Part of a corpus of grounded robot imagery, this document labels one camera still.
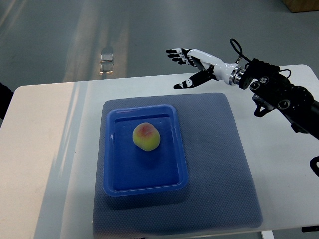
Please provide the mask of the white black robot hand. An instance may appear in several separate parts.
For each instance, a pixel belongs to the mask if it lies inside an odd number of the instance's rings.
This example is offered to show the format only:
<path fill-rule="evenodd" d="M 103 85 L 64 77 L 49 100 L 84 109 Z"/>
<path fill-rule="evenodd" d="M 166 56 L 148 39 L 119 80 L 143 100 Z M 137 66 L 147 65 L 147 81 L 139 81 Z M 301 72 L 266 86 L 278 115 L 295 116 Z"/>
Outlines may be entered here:
<path fill-rule="evenodd" d="M 224 81 L 227 85 L 239 84 L 244 70 L 236 63 L 225 63 L 221 59 L 197 49 L 174 48 L 166 51 L 168 58 L 180 65 L 190 65 L 199 72 L 187 80 L 174 85 L 175 89 L 198 87 L 210 80 Z"/>

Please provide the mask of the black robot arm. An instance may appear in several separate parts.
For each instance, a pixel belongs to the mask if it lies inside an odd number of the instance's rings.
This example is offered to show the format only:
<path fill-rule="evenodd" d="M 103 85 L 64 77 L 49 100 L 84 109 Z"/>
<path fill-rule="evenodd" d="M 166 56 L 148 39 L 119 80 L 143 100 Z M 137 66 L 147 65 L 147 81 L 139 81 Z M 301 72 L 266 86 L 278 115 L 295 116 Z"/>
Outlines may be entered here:
<path fill-rule="evenodd" d="M 292 84 L 289 77 L 281 74 L 283 70 L 279 66 L 247 58 L 237 40 L 231 38 L 230 44 L 238 54 L 236 62 L 247 61 L 244 69 L 236 70 L 230 77 L 230 82 L 254 93 L 254 116 L 261 118 L 277 109 L 290 122 L 294 132 L 318 139 L 319 103 L 313 95 L 305 87 Z"/>

